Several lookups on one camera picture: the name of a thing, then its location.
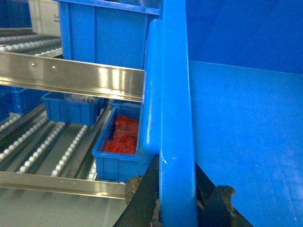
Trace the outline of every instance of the blue crate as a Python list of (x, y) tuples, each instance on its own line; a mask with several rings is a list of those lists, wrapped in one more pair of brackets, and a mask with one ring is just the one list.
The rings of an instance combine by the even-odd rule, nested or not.
[(0, 122), (9, 117), (6, 93), (0, 93)]
[(103, 151), (106, 141), (110, 140), (112, 137), (115, 129), (115, 120), (119, 114), (139, 119), (140, 106), (114, 107), (95, 144), (95, 147), (93, 148), (92, 154), (96, 158), (97, 174), (99, 179), (126, 182), (130, 177), (137, 176), (138, 173), (143, 175), (148, 165), (139, 164), (136, 155), (117, 154)]
[(67, 101), (64, 93), (49, 92), (41, 98), (51, 121), (94, 125), (104, 106), (104, 99), (97, 98), (92, 103)]
[[(144, 7), (139, 5), (141, 1), (134, 0), (56, 1), (64, 58), (143, 68), (147, 31), (150, 22), (159, 17), (159, 9)], [(147, 6), (160, 7), (160, 1), (151, 1)]]
[(31, 27), (27, 0), (0, 0), (0, 27)]
[(41, 102), (43, 91), (19, 87), (0, 86), (0, 92), (7, 94), (10, 112), (23, 114)]
[(113, 107), (135, 107), (140, 108), (141, 103), (138, 102), (132, 102), (132, 101), (124, 101), (124, 100), (117, 100), (114, 99), (110, 102), (110, 106)]
[(22, 89), (24, 89), (24, 88), (23, 87), (12, 87), (12, 86), (0, 85), (0, 91), (3, 91), (3, 92), (21, 91)]

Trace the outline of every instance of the roller conveyor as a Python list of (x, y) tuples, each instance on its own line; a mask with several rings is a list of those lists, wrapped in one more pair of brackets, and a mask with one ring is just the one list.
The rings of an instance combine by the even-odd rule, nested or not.
[[(36, 55), (34, 58), (58, 57), (62, 54), (61, 44), (40, 45), (23, 51), (21, 56), (29, 54)], [(65, 124), (48, 121), (44, 104), (40, 104), (27, 114), (11, 114), (0, 123), (0, 202), (2, 207), (8, 203), (6, 209), (0, 209), (1, 226), (6, 223), (14, 225), (16, 220), (12, 220), (9, 214), (20, 203), (30, 207), (18, 213), (31, 216), (37, 222), (25, 220), (25, 226), (40, 226), (41, 211), (44, 210), (45, 215), (45, 210), (52, 206), (60, 212), (56, 218), (50, 213), (49, 221), (44, 220), (43, 226), (53, 226), (56, 221), (58, 226), (68, 225), (65, 222), (69, 215), (77, 225), (82, 223), (85, 226), (83, 220), (90, 217), (93, 219), (91, 226), (113, 226), (126, 207), (125, 184), (96, 181), (96, 163), (91, 155), (91, 144), (98, 137), (109, 114), (110, 108), (102, 109), (95, 126)], [(24, 193), (14, 202), (6, 199), (11, 194), (21, 192)], [(36, 197), (41, 196), (45, 202), (35, 202)], [(71, 202), (75, 196), (82, 201), (78, 205)], [(85, 212), (74, 217), (74, 213), (62, 210), (64, 204), (69, 204), (69, 208), (75, 212), (78, 206), (85, 207)], [(105, 212), (95, 217), (96, 210)]]

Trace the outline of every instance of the flow rack shelf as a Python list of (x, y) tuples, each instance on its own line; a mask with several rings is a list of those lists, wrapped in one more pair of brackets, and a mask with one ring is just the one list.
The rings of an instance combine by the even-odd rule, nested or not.
[[(202, 226), (207, 212), (201, 206), (212, 211), (209, 202), (218, 201), (211, 198), (219, 185), (235, 189), (234, 214), (243, 215), (253, 226), (303, 226), (302, 9), (303, 2), (295, 0), (180, 0), (177, 4), (164, 0), (159, 19), (148, 28), (144, 70), (64, 60), (61, 50), (37, 53), (41, 49), (36, 46), (19, 52), (15, 46), (0, 52), (4, 62), (0, 84), (141, 102), (136, 160), (158, 164), (152, 167), (159, 175), (142, 180), (146, 185), (151, 179), (154, 183), (149, 206), (156, 204), (159, 192), (164, 227)], [(0, 30), (0, 36), (11, 36), (12, 31)], [(26, 29), (16, 32), (32, 35)], [(117, 191), (109, 192), (112, 182), (85, 180), (95, 178), (91, 172), (95, 161), (77, 152), (84, 144), (87, 152), (92, 148), (89, 144), (96, 144), (87, 139), (87, 133), (99, 132), (98, 125), (101, 129), (109, 113), (106, 109), (89, 128), (49, 122), (44, 113), (31, 112), (30, 117), (26, 114), (10, 124), (8, 119), (0, 134), (0, 142), (8, 145), (0, 156), (5, 160), (0, 168), (7, 170), (0, 173), (2, 185), (123, 197), (123, 184), (115, 183)], [(9, 133), (18, 124), (25, 128)], [(68, 147), (65, 157), (66, 151), (61, 151), (53, 165), (49, 159), (53, 151), (45, 151), (63, 140), (71, 127), (85, 135), (79, 134), (80, 143), (75, 137), (69, 139), (77, 148)], [(41, 143), (32, 144), (31, 138), (40, 130), (48, 133), (41, 134)], [(29, 144), (23, 149), (25, 141)], [(85, 171), (80, 166), (92, 168)], [(58, 176), (62, 184), (57, 189), (45, 187), (45, 179), (57, 185)], [(82, 183), (86, 186), (80, 192), (76, 185)], [(138, 213), (146, 208), (142, 202), (130, 205), (120, 223), (132, 217), (128, 215), (132, 206)], [(118, 221), (115, 226), (123, 225)]]

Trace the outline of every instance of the metal frame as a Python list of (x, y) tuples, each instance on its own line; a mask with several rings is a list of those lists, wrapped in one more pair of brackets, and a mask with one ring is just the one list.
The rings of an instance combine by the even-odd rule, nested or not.
[(15, 130), (18, 130), (18, 128), (21, 125), (31, 121), (32, 119), (34, 119), (35, 117), (37, 117), (39, 114), (41, 114), (44, 111), (45, 111), (44, 104), (39, 104), (34, 109), (27, 112), (17, 122), (15, 122), (13, 125), (9, 126), (8, 128), (6, 128), (4, 131), (2, 131), (0, 133), (0, 141), (1, 141), (0, 144), (2, 143), (2, 139), (4, 139), (5, 137), (7, 137), (11, 133), (13, 133)]
[(143, 70), (0, 52), (0, 84), (140, 102)]
[(0, 172), (0, 187), (124, 199), (123, 183)]
[[(197, 199), (201, 202), (203, 206), (205, 206), (205, 202), (207, 202), (210, 197), (212, 196), (212, 192), (216, 188), (215, 184), (208, 178), (208, 176), (204, 173), (204, 171), (200, 168), (200, 166), (196, 163), (195, 164), (195, 170), (196, 170), (196, 190), (197, 190)], [(225, 212), (225, 210), (221, 210), (223, 207), (216, 207), (216, 214), (222, 214)], [(250, 224), (236, 209), (234, 210), (234, 214), (237, 217), (237, 224), (239, 227), (252, 227), (252, 224)], [(218, 222), (216, 222), (217, 217), (212, 217), (212, 220), (214, 222), (211, 226), (218, 226)], [(209, 226), (205, 225), (203, 223), (203, 212), (201, 209), (198, 208), (198, 222), (199, 226)], [(221, 226), (231, 226), (231, 224), (227, 221), (226, 223), (223, 223)]]
[(0, 37), (17, 36), (17, 35), (33, 35), (31, 27), (24, 28), (0, 28)]

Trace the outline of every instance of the blue plastic wall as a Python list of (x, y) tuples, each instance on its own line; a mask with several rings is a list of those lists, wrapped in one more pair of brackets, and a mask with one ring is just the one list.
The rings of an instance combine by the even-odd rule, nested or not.
[(303, 75), (190, 61), (196, 162), (256, 227), (303, 226)]
[(303, 73), (303, 1), (187, 0), (189, 59)]
[(27, 0), (0, 0), (0, 27), (31, 27)]

